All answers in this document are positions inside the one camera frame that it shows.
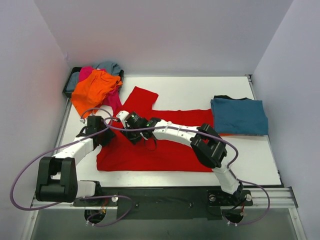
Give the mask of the red t-shirt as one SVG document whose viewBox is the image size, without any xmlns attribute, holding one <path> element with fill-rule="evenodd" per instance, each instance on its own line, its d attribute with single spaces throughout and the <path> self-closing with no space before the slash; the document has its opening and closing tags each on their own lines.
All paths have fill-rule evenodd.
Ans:
<svg viewBox="0 0 320 240">
<path fill-rule="evenodd" d="M 171 121 L 184 126 L 213 125 L 211 109 L 154 110 L 158 94 L 135 87 L 118 111 L 136 112 L 139 116 Z M 120 131 L 96 157 L 98 171 L 180 171 L 211 172 L 197 159 L 189 146 L 168 140 L 141 140 L 132 144 Z"/>
</svg>

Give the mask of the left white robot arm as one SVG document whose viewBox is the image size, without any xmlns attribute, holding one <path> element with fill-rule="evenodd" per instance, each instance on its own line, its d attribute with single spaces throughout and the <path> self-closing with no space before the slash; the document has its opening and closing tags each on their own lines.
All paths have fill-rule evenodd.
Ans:
<svg viewBox="0 0 320 240">
<path fill-rule="evenodd" d="M 39 202 L 66 202 L 85 198 L 91 206 L 98 206 L 103 193 L 97 190 L 98 182 L 78 180 L 76 165 L 98 146 L 104 147 L 116 136 L 106 127 L 101 116 L 91 115 L 74 139 L 62 151 L 44 156 L 39 161 L 35 197 Z"/>
</svg>

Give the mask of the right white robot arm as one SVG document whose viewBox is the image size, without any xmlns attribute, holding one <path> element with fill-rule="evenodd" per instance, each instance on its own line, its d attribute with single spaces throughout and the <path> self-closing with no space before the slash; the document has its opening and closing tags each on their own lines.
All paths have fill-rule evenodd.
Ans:
<svg viewBox="0 0 320 240">
<path fill-rule="evenodd" d="M 229 205 L 241 199 L 243 184 L 236 179 L 227 167 L 226 143 L 209 125 L 185 126 L 153 117 L 146 119 L 136 112 L 120 111 L 116 117 L 123 126 L 127 139 L 154 138 L 157 141 L 170 141 L 192 148 L 198 161 L 213 170 L 223 191 L 223 199 Z"/>
</svg>

